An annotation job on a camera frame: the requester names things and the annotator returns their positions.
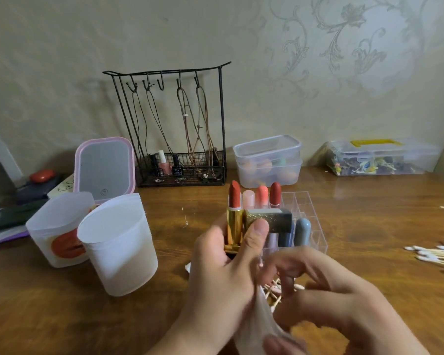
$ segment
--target black metal jewelry rack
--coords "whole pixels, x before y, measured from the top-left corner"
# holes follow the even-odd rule
[[[223,92],[222,92],[222,67],[230,64],[227,62],[223,65],[202,69],[185,69],[185,70],[161,70],[161,71],[145,71],[135,73],[119,73],[114,71],[104,71],[103,73],[112,77],[115,91],[117,92],[118,101],[122,109],[125,125],[130,135],[130,142],[133,145],[133,151],[136,157],[136,175],[137,185],[139,187],[172,187],[172,186],[184,186],[184,185],[224,185],[225,178],[227,176],[227,159],[225,150],[225,124],[224,124],[224,112],[223,112]],[[194,153],[165,153],[166,161],[174,166],[173,155],[177,154],[179,159],[179,165],[181,166],[181,173],[179,175],[163,176],[161,170],[158,169],[157,164],[154,164],[156,160],[159,162],[160,158],[158,154],[151,155],[145,154],[142,148],[142,142],[139,134],[139,123],[136,115],[136,109],[132,112],[129,97],[125,92],[124,84],[126,84],[132,93],[137,92],[137,83],[133,77],[145,76],[145,80],[142,80],[144,89],[148,92],[150,87],[154,86],[149,81],[148,76],[159,75],[161,79],[157,80],[158,87],[161,91],[165,89],[163,75],[166,74],[179,74],[191,73],[195,74],[195,82],[199,86],[199,78],[197,72],[218,70],[219,72],[219,93],[220,93],[220,107],[221,107],[221,126],[222,126],[222,149],[206,149],[205,152]],[[130,130],[130,124],[133,127],[133,133],[135,140]],[[208,161],[213,159],[212,164],[208,164]]]

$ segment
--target hand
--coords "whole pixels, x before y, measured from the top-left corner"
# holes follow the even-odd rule
[[[349,340],[346,355],[429,354],[375,286],[325,254],[305,246],[273,253],[261,268],[260,284],[277,272],[283,301],[274,317],[281,327],[309,321],[335,328]],[[295,292],[294,279],[304,273],[313,281]],[[283,338],[267,337],[263,346],[267,355],[304,354]]]
[[[226,231],[224,214],[197,238],[184,308],[150,354],[217,354],[239,328],[254,299],[269,226],[266,220],[256,220],[232,261],[223,250]]]

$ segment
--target storage box contents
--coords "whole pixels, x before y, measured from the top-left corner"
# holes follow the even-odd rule
[[[338,176],[420,174],[439,149],[411,138],[334,141],[327,145],[327,166]]]
[[[302,165],[300,149],[301,142],[288,135],[234,146],[241,185],[256,188],[273,182],[281,185],[296,183]]]

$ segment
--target gold lipstick tube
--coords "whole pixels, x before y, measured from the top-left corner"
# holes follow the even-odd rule
[[[243,209],[227,209],[227,236],[224,239],[224,250],[237,253],[243,240]]]

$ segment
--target pink case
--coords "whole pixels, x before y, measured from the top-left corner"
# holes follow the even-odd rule
[[[85,190],[85,189],[80,189],[80,186],[81,186],[81,181],[80,181],[81,166],[80,166],[80,164],[81,164],[81,155],[82,155],[84,149],[86,147],[88,147],[89,145],[98,144],[98,143],[106,143],[106,142],[115,142],[115,141],[122,142],[126,145],[126,148],[128,149],[128,158],[130,160],[129,164],[128,164],[128,167],[129,167],[129,169],[128,169],[128,174],[129,174],[128,189],[124,193],[118,194],[115,196],[133,193],[133,191],[135,190],[135,156],[134,156],[133,148],[132,148],[130,141],[126,138],[123,138],[123,137],[107,137],[107,138],[99,138],[99,139],[95,139],[95,140],[88,140],[88,141],[85,141],[84,143],[82,143],[77,148],[76,156],[75,156],[75,163],[74,163],[74,191],[75,192],[89,191],[89,190]],[[112,198],[114,198],[114,197],[105,198],[105,199],[97,199],[95,201],[95,203],[102,204]]]

